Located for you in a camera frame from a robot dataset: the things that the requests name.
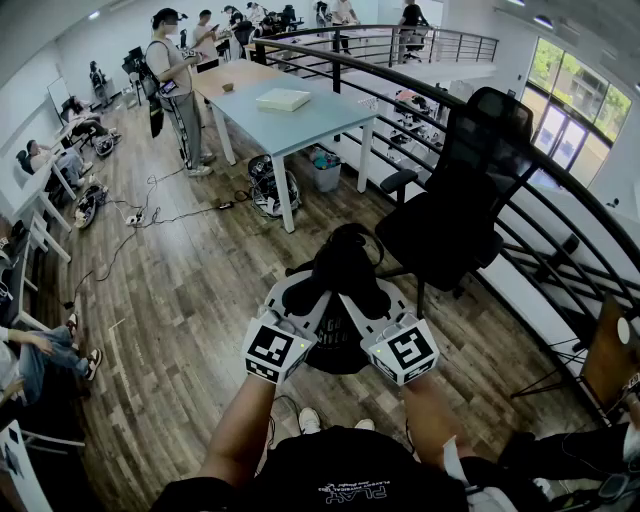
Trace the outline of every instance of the person sitting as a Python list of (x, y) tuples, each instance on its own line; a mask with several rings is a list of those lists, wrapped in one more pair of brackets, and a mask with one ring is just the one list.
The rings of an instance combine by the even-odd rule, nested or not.
[(73, 134), (79, 136), (83, 133), (91, 133), (92, 130), (95, 130), (98, 137), (111, 135), (115, 139), (114, 142), (119, 141), (122, 135), (120, 135), (115, 128), (107, 129), (102, 126), (100, 123), (100, 115), (91, 112), (91, 109), (89, 108), (90, 106), (91, 103), (79, 100), (75, 96), (71, 96), (71, 98), (63, 103), (63, 120), (67, 123), (71, 123), (72, 121), (79, 122), (79, 124), (77, 124), (73, 129)]
[(273, 28), (274, 25), (275, 22), (273, 21), (273, 18), (271, 16), (267, 16), (265, 19), (263, 19), (262, 23), (260, 23), (260, 26), (253, 31), (253, 34), (251, 34), (249, 44), (253, 43), (254, 39), (274, 36), (276, 34), (276, 31)]
[[(92, 381), (102, 362), (102, 351), (95, 349), (80, 358), (74, 350), (78, 317), (73, 314), (66, 325), (52, 331), (23, 332), (0, 327), (0, 407), (9, 400), (19, 405), (35, 404), (42, 394), (44, 372), (51, 363), (69, 368), (78, 377)], [(20, 357), (7, 345), (20, 346)]]
[(36, 172), (51, 159), (55, 158), (56, 165), (62, 170), (67, 170), (67, 178), (72, 187), (80, 188), (84, 185), (82, 175), (93, 167), (92, 162), (85, 162), (74, 148), (65, 149), (56, 155), (49, 146), (38, 144), (35, 140), (27, 142), (31, 169)]

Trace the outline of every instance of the forearm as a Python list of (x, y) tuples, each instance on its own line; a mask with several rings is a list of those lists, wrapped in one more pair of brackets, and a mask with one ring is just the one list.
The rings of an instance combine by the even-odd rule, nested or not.
[(269, 430), (275, 384), (249, 375), (216, 427), (199, 476), (246, 484), (260, 463)]
[(402, 394), (411, 440), (423, 463), (443, 468), (443, 446), (454, 436), (460, 457), (474, 455), (462, 424), (430, 375), (404, 386)]

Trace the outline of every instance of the window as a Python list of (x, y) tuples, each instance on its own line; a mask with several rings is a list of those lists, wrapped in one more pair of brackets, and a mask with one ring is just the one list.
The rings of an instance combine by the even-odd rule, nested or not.
[(596, 119), (596, 126), (607, 138), (615, 141), (630, 108), (631, 100), (613, 85), (609, 85), (604, 105), (598, 114), (598, 119)]
[(538, 38), (538, 47), (533, 58), (529, 80), (545, 91), (551, 92), (560, 69), (563, 53), (562, 48)]
[(593, 122), (607, 93), (607, 81), (573, 55), (564, 54), (553, 95)]

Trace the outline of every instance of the ceiling light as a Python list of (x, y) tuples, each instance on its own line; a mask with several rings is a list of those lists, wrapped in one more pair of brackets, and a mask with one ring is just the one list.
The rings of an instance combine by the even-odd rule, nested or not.
[(547, 18), (544, 14), (538, 14), (533, 20), (536, 23), (540, 23), (543, 27), (548, 28), (549, 30), (553, 30), (553, 22)]

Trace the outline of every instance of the person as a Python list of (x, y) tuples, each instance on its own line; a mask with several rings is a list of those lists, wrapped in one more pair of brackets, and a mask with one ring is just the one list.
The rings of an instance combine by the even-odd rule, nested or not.
[(122, 135), (118, 133), (116, 128), (107, 129), (100, 123), (100, 115), (95, 112), (91, 112), (91, 103), (88, 101), (79, 100), (76, 96), (69, 98), (69, 115), (67, 122), (80, 121), (79, 124), (73, 129), (74, 135), (89, 133), (91, 130), (95, 130), (98, 137), (106, 137), (111, 135), (114, 141), (120, 140)]
[(211, 11), (205, 9), (200, 13), (200, 21), (193, 29), (192, 48), (202, 54), (202, 62), (196, 66), (198, 73), (204, 73), (218, 65), (218, 50), (214, 44), (217, 36), (215, 29), (208, 25)]
[(109, 99), (107, 98), (107, 80), (102, 73), (102, 70), (98, 69), (98, 64), (96, 61), (91, 61), (89, 64), (89, 79), (93, 85), (93, 90), (96, 93), (96, 98), (100, 100), (102, 104), (102, 108), (106, 108), (109, 105)]
[(260, 23), (260, 26), (251, 34), (249, 44), (253, 43), (254, 39), (258, 39), (260, 37), (274, 36), (276, 34), (273, 29), (274, 24), (273, 18), (271, 16), (266, 16)]
[(159, 92), (160, 103), (176, 131), (187, 175), (198, 178), (211, 174), (213, 169), (204, 164), (214, 157), (201, 148), (202, 121), (189, 73), (189, 67), (199, 64), (200, 57), (185, 59), (168, 38), (178, 32), (178, 18), (173, 9), (162, 9), (153, 17), (153, 40), (147, 48), (146, 61), (161, 84), (175, 86), (168, 92)]
[(268, 452), (256, 476), (275, 390), (274, 383), (250, 374), (218, 423), (196, 477), (168, 484), (152, 512), (413, 510), (417, 504), (430, 511), (467, 511), (464, 478), (483, 488), (469, 499), (492, 507), (477, 506), (475, 512), (540, 512), (548, 503), (533, 483), (474, 453), (429, 374), (402, 388), (421, 462), (375, 432), (371, 420), (353, 429), (322, 430), (317, 412), (306, 408), (299, 416), (301, 435)]
[(258, 27), (260, 25), (260, 22), (267, 15), (267, 10), (260, 4), (258, 4), (258, 2), (249, 2), (247, 4), (247, 9), (247, 19), (253, 26)]
[(640, 401), (635, 393), (624, 401), (628, 423), (539, 440), (530, 432), (518, 433), (498, 463), (523, 477), (549, 480), (606, 480), (612, 474), (629, 473), (640, 461)]
[[(402, 13), (402, 18), (400, 18), (399, 25), (407, 27), (417, 27), (422, 25), (428, 29), (429, 22), (422, 15), (422, 9), (420, 9), (420, 6), (416, 4), (416, 0), (405, 0), (405, 4), (406, 7)], [(400, 54), (403, 55), (403, 61), (411, 58), (420, 58), (411, 54), (415, 49), (419, 49), (422, 46), (422, 36), (416, 32), (416, 29), (400, 31)], [(414, 42), (413, 40), (416, 40), (415, 42), (419, 44), (406, 46), (408, 43)]]
[(31, 169), (37, 171), (51, 159), (56, 159), (56, 165), (60, 169), (67, 170), (67, 178), (72, 187), (80, 188), (84, 185), (82, 175), (93, 167), (92, 162), (85, 162), (74, 148), (65, 149), (59, 155), (55, 155), (49, 146), (38, 144), (35, 140), (27, 142)]
[[(78, 317), (73, 314), (66, 325), (52, 331), (23, 332), (0, 327), (0, 406), (9, 400), (18, 405), (33, 405), (42, 394), (44, 372), (48, 364), (69, 368), (78, 377), (92, 381), (102, 363), (102, 351), (95, 349), (80, 358), (74, 348)], [(20, 347), (16, 358), (7, 345)]]
[[(331, 23), (334, 27), (342, 25), (350, 25), (352, 23), (360, 24), (360, 20), (353, 10), (350, 0), (333, 0), (331, 5)], [(344, 53), (351, 55), (349, 51), (349, 38), (340, 36)]]

